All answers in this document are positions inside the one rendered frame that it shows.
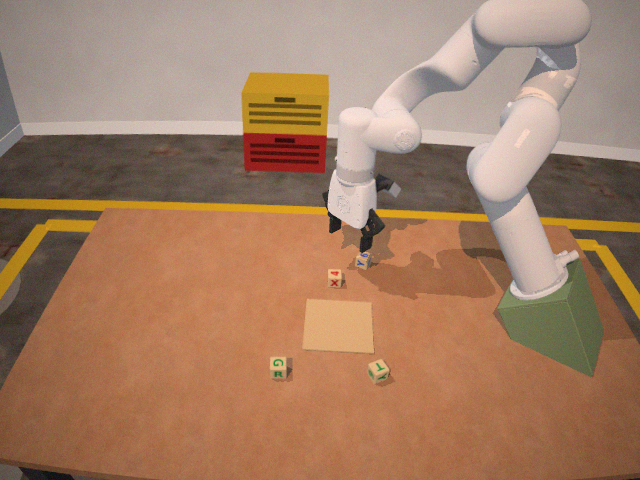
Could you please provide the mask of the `tan flat mat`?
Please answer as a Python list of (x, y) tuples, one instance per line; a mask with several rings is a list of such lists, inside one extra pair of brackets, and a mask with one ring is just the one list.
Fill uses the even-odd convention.
[(307, 299), (302, 350), (374, 354), (372, 303)]

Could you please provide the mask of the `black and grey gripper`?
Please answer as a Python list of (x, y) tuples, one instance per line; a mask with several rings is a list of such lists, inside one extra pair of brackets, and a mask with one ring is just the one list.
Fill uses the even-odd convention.
[[(329, 191), (322, 193), (330, 217), (329, 232), (341, 229), (342, 221), (360, 229), (363, 235), (360, 239), (361, 253), (372, 247), (373, 236), (385, 228), (376, 214), (376, 183), (373, 178), (364, 183), (349, 183), (341, 180), (334, 170)], [(370, 230), (368, 232), (366, 225)]]

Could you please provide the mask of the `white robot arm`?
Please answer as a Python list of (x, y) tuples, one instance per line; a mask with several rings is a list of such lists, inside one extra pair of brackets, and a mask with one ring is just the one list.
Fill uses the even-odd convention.
[(422, 131), (410, 112), (420, 102), (466, 89), (504, 48), (536, 47), (530, 72), (501, 113), (500, 131), (471, 151), (466, 167), (513, 276), (513, 297), (555, 292), (568, 279), (566, 264), (579, 255), (553, 254), (526, 186), (559, 139), (557, 110), (578, 79), (579, 42), (591, 23), (582, 0), (486, 1), (431, 59), (397, 78), (373, 111), (341, 112), (336, 175), (349, 183), (370, 181), (376, 150), (402, 154), (419, 146)]

